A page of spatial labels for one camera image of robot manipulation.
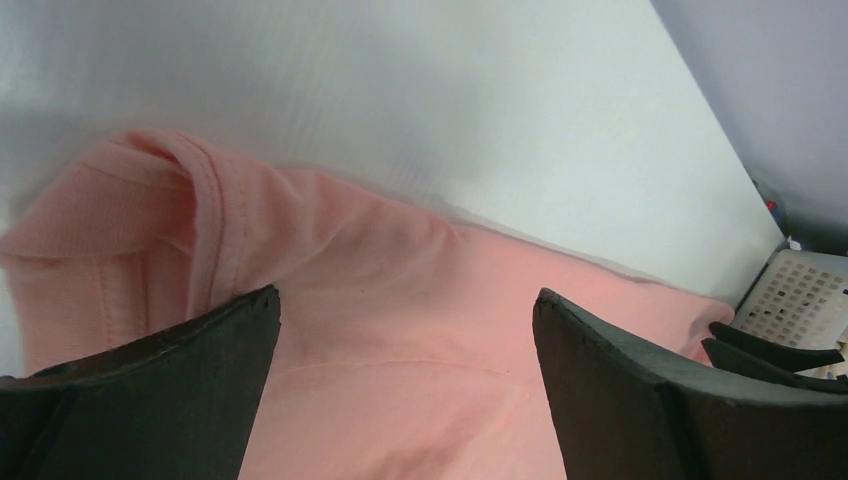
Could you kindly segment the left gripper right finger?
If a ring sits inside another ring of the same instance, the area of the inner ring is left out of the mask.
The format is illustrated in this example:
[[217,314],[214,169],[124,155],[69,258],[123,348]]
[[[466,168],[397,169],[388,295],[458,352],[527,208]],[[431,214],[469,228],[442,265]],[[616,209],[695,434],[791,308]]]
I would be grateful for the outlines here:
[[533,335],[571,479],[843,479],[847,394],[700,364],[544,289]]

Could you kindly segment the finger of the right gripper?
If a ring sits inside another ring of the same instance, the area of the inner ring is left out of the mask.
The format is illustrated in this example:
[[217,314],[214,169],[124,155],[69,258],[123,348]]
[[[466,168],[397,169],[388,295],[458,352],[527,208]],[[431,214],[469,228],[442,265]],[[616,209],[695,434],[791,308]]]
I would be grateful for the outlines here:
[[709,331],[719,343],[793,373],[828,367],[844,361],[837,349],[804,350],[787,347],[720,322],[710,323]]
[[770,384],[829,394],[847,394],[846,380],[801,376],[775,367],[716,339],[703,340],[702,345],[712,366],[717,369]]

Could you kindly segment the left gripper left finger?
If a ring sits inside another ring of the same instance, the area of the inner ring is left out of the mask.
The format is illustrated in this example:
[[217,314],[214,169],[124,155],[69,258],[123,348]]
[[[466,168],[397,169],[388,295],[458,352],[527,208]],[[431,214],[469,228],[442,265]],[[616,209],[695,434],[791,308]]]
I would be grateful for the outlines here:
[[1,380],[5,479],[235,479],[281,327],[273,286]]

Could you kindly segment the pink t shirt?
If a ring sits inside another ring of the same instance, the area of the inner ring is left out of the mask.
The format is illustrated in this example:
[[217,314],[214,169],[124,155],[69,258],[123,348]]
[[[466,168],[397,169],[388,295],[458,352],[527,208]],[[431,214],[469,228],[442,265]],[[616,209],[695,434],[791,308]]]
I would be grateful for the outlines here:
[[127,132],[1,239],[36,371],[266,285],[282,328],[245,479],[562,479],[539,292],[696,361],[719,301],[178,132]]

